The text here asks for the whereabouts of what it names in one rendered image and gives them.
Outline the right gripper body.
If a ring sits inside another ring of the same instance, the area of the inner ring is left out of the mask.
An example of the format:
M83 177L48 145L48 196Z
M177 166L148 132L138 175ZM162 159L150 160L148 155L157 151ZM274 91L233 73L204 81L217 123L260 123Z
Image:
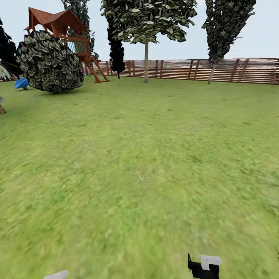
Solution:
M216 265L210 264L209 271L208 271L208 270L203 270L200 263L191 262L191 269L194 278L219 279L218 268Z

